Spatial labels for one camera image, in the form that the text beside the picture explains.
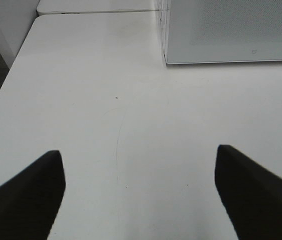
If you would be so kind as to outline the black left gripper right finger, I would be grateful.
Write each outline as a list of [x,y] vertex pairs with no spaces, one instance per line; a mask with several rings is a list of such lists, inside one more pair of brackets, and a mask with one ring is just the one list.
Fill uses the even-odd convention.
[[214,181],[240,240],[282,240],[282,178],[219,145]]

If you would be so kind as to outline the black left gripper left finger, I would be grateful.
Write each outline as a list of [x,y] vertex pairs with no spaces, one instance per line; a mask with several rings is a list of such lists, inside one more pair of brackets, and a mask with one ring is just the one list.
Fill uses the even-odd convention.
[[51,150],[0,186],[0,240],[46,240],[66,188],[61,154]]

